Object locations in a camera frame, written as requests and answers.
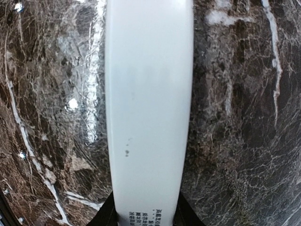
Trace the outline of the white battery cover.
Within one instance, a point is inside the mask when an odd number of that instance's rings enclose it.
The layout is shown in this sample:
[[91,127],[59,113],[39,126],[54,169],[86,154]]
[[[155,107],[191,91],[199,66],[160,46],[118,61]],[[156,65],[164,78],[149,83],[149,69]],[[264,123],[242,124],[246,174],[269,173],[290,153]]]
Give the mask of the white battery cover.
[[120,226],[171,226],[188,139],[191,0],[110,0],[105,108]]

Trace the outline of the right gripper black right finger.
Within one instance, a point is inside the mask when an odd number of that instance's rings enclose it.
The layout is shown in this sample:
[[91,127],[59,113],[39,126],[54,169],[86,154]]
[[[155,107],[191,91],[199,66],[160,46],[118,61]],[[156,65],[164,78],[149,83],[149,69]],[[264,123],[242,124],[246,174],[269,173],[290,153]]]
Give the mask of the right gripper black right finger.
[[183,195],[179,195],[173,221],[174,226],[206,226],[196,215]]

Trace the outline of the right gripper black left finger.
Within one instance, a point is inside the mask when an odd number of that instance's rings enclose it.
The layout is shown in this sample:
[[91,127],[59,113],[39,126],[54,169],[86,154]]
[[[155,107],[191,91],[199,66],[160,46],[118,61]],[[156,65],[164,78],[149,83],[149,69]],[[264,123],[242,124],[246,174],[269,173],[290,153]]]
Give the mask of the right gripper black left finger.
[[117,226],[118,217],[115,209],[113,192],[108,196],[97,214],[88,223],[88,226]]

